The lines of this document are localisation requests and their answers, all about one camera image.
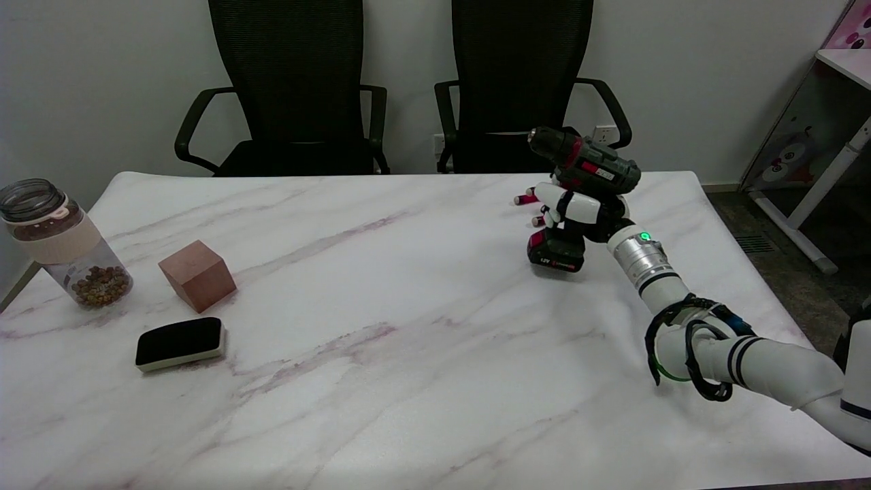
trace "chair armrest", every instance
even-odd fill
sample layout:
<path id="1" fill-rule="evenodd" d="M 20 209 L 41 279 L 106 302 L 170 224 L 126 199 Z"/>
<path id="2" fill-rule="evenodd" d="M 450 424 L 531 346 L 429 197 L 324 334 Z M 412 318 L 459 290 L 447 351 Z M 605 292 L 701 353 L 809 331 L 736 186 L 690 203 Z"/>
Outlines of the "chair armrest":
<path id="1" fill-rule="evenodd" d="M 448 171 L 448 158 L 453 153 L 456 143 L 456 122 L 454 121 L 454 105 L 450 100 L 450 87 L 459 85 L 458 80 L 435 84 L 435 102 L 438 104 L 438 114 L 442 120 L 442 131 L 444 132 L 444 151 L 438 162 L 438 172 L 442 174 Z"/>
<path id="2" fill-rule="evenodd" d="M 384 159 L 384 120 L 387 118 L 387 89 L 375 85 L 360 85 L 362 92 L 372 92 L 372 107 L 369 114 L 369 146 L 382 175 L 390 174 Z"/>
<path id="3" fill-rule="evenodd" d="M 197 98 L 193 101 L 191 108 L 187 110 L 185 120 L 181 123 L 179 134 L 175 137 L 175 155 L 179 157 L 180 160 L 195 163 L 200 167 L 211 170 L 212 172 L 218 172 L 217 165 L 206 159 L 191 155 L 189 146 L 191 145 L 193 132 L 197 129 L 199 119 L 203 117 L 203 112 L 206 111 L 206 107 L 209 105 L 209 102 L 212 101 L 212 97 L 218 93 L 228 92 L 236 92 L 236 89 L 233 87 L 211 88 L 200 92 Z"/>
<path id="4" fill-rule="evenodd" d="M 632 141 L 632 128 L 629 126 L 629 120 L 623 112 L 623 107 L 620 106 L 617 97 L 614 96 L 614 92 L 611 91 L 608 84 L 594 78 L 577 78 L 575 83 L 592 85 L 596 92 L 598 92 L 599 97 L 604 100 L 604 104 L 608 106 L 608 112 L 611 113 L 614 124 L 617 125 L 617 130 L 620 132 L 620 141 L 609 146 L 614 149 L 628 146 Z"/>

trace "floor vent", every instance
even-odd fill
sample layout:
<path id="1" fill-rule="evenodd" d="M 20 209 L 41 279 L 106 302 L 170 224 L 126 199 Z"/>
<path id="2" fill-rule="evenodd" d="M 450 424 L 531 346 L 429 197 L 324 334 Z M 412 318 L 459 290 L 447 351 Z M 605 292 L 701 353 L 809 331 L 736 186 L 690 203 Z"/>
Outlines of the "floor vent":
<path id="1" fill-rule="evenodd" d="M 777 251 L 774 245 L 764 235 L 736 235 L 735 241 L 741 246 L 745 254 L 767 254 Z"/>

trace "white wall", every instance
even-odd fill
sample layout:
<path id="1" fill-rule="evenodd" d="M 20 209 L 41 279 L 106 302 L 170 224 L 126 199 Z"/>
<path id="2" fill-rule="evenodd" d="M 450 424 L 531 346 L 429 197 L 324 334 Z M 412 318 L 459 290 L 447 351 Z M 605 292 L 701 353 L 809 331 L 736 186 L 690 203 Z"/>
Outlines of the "white wall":
<path id="1" fill-rule="evenodd" d="M 362 81 L 389 91 L 388 161 L 432 172 L 432 86 L 456 77 L 449 0 L 365 2 Z M 736 182 L 845 2 L 598 0 L 581 75 L 618 95 L 635 132 L 623 155 L 643 169 Z M 0 156 L 14 159 L 0 160 L 0 184 L 41 175 L 90 206 L 121 170 L 205 174 L 172 142 L 195 95 L 227 84 L 206 0 L 3 0 Z M 576 89 L 568 124 L 608 120 Z M 192 149 L 220 162 L 246 136 L 225 95 Z M 21 265 L 10 246 L 0 239 L 0 286 Z"/>

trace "glass jar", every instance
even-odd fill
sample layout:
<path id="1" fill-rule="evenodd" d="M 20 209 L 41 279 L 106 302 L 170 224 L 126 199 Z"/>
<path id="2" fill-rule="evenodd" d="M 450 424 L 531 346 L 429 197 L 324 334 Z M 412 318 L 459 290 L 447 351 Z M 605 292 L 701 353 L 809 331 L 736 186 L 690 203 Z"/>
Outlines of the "glass jar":
<path id="1" fill-rule="evenodd" d="M 103 308 L 130 292 L 130 274 L 91 218 L 49 181 L 4 187 L 0 216 L 13 240 L 83 308 Z"/>

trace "black felt pad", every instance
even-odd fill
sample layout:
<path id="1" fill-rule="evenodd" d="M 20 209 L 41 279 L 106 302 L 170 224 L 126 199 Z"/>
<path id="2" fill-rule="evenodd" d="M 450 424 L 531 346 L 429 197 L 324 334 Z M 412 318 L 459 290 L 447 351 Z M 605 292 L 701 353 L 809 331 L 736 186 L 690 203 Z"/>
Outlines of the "black felt pad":
<path id="1" fill-rule="evenodd" d="M 221 321 L 197 318 L 149 330 L 139 337 L 136 365 L 190 356 L 220 345 Z"/>

